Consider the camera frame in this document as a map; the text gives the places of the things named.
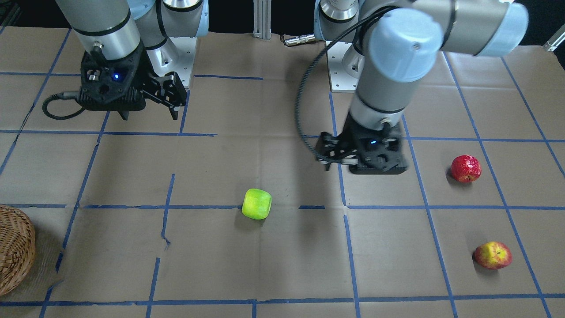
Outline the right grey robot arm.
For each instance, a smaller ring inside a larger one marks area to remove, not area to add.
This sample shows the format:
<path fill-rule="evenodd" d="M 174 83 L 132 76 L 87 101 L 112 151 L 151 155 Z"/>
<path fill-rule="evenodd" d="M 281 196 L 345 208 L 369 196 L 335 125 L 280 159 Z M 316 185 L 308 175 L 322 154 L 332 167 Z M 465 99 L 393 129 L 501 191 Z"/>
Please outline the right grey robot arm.
<path fill-rule="evenodd" d="M 147 100 L 173 120 L 186 105 L 192 63 L 173 39 L 195 40 L 209 30 L 207 0 L 58 0 L 83 45 L 81 85 L 49 97 L 45 115 L 67 120 L 83 111 L 115 111 L 127 120 Z"/>

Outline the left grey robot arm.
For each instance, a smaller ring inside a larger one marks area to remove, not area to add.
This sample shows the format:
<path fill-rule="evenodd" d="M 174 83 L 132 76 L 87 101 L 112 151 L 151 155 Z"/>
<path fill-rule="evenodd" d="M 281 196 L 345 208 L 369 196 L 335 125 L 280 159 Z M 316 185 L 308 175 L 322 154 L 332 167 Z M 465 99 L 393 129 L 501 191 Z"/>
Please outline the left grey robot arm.
<path fill-rule="evenodd" d="M 523 40 L 527 8 L 512 0 L 318 0 L 314 30 L 333 46 L 351 43 L 358 79 L 342 132 L 308 149 L 328 170 L 401 174 L 401 119 L 440 51 L 501 57 Z"/>

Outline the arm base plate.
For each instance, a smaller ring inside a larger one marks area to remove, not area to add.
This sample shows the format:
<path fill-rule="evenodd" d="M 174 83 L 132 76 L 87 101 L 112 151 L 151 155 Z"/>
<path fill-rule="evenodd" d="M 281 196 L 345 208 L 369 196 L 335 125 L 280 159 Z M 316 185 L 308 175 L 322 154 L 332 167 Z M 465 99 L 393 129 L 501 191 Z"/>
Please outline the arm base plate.
<path fill-rule="evenodd" d="M 186 89 L 190 88 L 198 38 L 169 38 L 159 48 L 147 50 L 153 70 L 159 76 L 174 71 Z"/>
<path fill-rule="evenodd" d="M 354 45 L 338 42 L 327 50 L 326 56 L 331 92 L 354 93 L 363 60 Z"/>

